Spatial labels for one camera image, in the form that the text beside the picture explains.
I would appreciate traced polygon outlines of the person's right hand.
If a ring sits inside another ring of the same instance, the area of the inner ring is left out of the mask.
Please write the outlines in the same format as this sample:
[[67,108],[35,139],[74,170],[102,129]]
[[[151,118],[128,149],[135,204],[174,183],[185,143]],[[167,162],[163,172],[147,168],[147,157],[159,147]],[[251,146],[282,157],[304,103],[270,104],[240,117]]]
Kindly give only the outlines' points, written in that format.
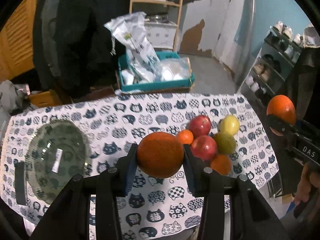
[[310,165],[310,163],[306,163],[303,167],[302,175],[297,186],[297,192],[294,199],[296,206],[301,202],[306,203],[309,200],[312,187],[315,187],[319,190],[319,173],[312,171]]

